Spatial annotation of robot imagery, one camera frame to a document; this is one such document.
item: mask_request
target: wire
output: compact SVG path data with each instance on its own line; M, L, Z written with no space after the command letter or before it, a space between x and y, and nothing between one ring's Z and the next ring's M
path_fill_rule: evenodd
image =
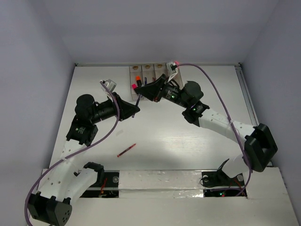
M94 144L88 146L88 147L85 147L81 150L78 150L77 152L74 152L68 156L65 157L65 159L69 159L69 158L72 158L73 156L77 155L77 154L80 154L96 145L98 145L99 143L101 143L102 141L104 141L113 131L114 129L116 128L117 124L118 124L118 121L119 121L119 118L120 118L120 110L119 110L119 106L117 104L117 101L115 99L115 97L113 96L113 94L110 92L110 90L102 83L102 81L100 82L100 84L104 87L104 89L109 93L109 95L112 97L112 100L116 106L116 109L117 109L117 117L116 117L116 122L115 124L113 125L112 129L103 137L101 138L100 140L98 140L97 142L95 142ZM46 170L38 179L37 181L33 184L33 186L31 187L31 189L29 190L27 196L26 196L26 199L25 199L25 205L24 205L24 216L25 216L25 220L26 220L26 223L28 224L28 226L33 226L29 220L29 215L28 215L28 201L29 201L29 198L30 198L30 195L32 194L34 188L39 184L39 182L43 179L43 177L45 177L46 174L48 174L54 167L58 166L59 164L61 164L64 160L59 160L57 161L55 164L53 164L51 167L49 167L48 170Z
M171 83L173 86L176 85L178 88L180 88L180 85L174 79L171 79L169 83Z
M103 194L103 188L105 187L105 184L107 183L107 180L108 180L107 178L104 180L103 185L100 188L100 194L99 195Z
M236 179L234 179L234 182L237 183L239 188L242 190L240 183Z
M215 92L216 92L216 94L217 94L217 96L218 96L218 98L219 98L219 100L220 100L220 102L221 102L221 104L222 104L222 106L223 106L225 112L226 112L226 115L227 115L227 117L228 117L228 120L229 120L229 121L232 121L232 118L231 118L231 116L230 116L230 114L229 114L229 111L228 111L228 109L227 109L227 107L226 107L224 101L222 100L221 95L220 95L219 91L217 90L215 84L213 83L213 81L212 81L211 78L209 77L209 75L203 70L203 68L201 68L200 66L195 65L195 64L184 63L184 64L178 64L177 66L179 67L179 66L185 66L185 65L187 65L187 66L194 66L194 67L198 68L198 69L199 69L199 70L200 70L200 71L208 78L208 80L210 81L211 85L213 86L213 88L214 88L214 90L215 90ZM244 150L244 147L243 147L243 145L242 145L242 143L241 143L241 141L240 141L239 135L238 135L238 133L237 133L237 131L236 131L235 126L234 126L233 123L231 123L231 127L232 127L233 132L234 132L234 134L235 134L235 137L236 137L236 139L237 139L237 142L238 142L238 145L239 145L239 147L240 147L240 150L241 150L241 152L243 153L243 156L244 156L244 160L245 160L245 162L246 162L246 165L247 165L248 168L249 168L249 177L248 177L248 180L247 180L247 182L246 182L246 184L245 184L245 186L244 186L244 189L245 189L246 186L249 184L249 181L250 181L250 179L251 179L251 173L252 173L251 164L250 164L249 158L248 158L248 156L247 156L247 154L246 154L246 152L245 152L245 150ZM239 196L241 193L243 193L244 189L241 190L236 196Z

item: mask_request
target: purple cable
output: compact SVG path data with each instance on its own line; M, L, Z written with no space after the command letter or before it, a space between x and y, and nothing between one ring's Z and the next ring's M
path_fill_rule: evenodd
M119 106L117 104L117 101L115 99L115 97L113 96L113 94L109 91L109 89L102 83L100 82L100 84L104 87L104 89L109 93L109 95L112 97L112 100L116 106L116 109L117 109L117 118L116 118L116 122L114 124L114 126L112 127L112 129L107 133L107 135L105 135L103 138L101 138L100 140L98 140L97 142L95 142L94 144L88 146L88 147L85 147L81 150L78 150L77 152L75 153L72 153L68 156L66 156L66 159L69 159L69 158L72 158L73 156L79 154L79 153L82 153L96 145L98 145L100 142L104 141L113 131L114 129L116 128L117 126L117 123L119 121L119 117L120 117L120 111L119 111ZM30 198L30 195L32 194L34 188L39 184L39 182L42 180L43 177L45 177L46 174L48 174L54 167L56 167L57 165L61 164L63 162L63 160L59 160L58 162L56 162L55 164L53 164L51 167L49 167L48 170L46 170L39 178L38 180L33 184L33 186L31 187L31 189L29 190L28 194L27 194L27 197L25 199L25 205L24 205L24 215L25 215L25 220L26 220L26 223L28 224L28 226L33 226L29 220L29 216L28 216L28 212L27 212L27 209L28 209L28 201L29 201L29 198Z
M227 115L229 121L232 121L231 116L230 116L230 114L229 114L229 111L228 111L228 109L227 109L227 107L226 107L224 101L222 100L221 95L220 95L220 93L218 92L218 90L217 90L215 84L213 83L213 81L211 80L211 78L209 77L209 75L203 70L203 68L201 68L200 66L195 65L195 64L183 63L183 64L178 64L177 66L179 67L179 66L185 66L185 65L188 65L188 66L194 66L194 67L200 69L201 72L208 78L208 80L210 81L211 85L213 86L213 88L214 88L214 90L215 90L215 92L216 92L216 94L217 94L217 96L218 96L218 98L219 98L219 100L220 100L220 102L221 102L223 108L225 109L225 112L226 112L226 115ZM248 157L247 157L247 155L246 155L246 152L245 152L245 150L244 150L244 147L243 147L243 145L242 145L242 143L241 143L241 141L240 141L239 135L238 135L238 133L237 133L237 131L236 131L235 126L233 125L233 123L231 123L231 127L232 127L232 129L233 129L233 132L234 132L234 134L235 134L235 137L236 137L236 139L237 139L237 142L238 142L238 145L239 145L239 147L240 147L240 149L241 149L241 152L243 153L244 160L246 161L246 164L247 164L247 166L248 166L248 168L249 168L249 177L248 177L248 180L247 180L247 182L246 182L246 184L245 184L245 186L244 186L243 189L239 189L239 188L224 188L224 189L214 189L214 190L215 190L215 191L221 191L221 190L225 191L225 190L230 190L230 189L232 189L232 190L240 190L240 192L236 195L236 196L239 196L240 194L243 193L244 189L245 189L246 186L249 184L249 181L250 181L250 179L251 179L252 169L251 169L250 161L249 161L249 159L248 159Z

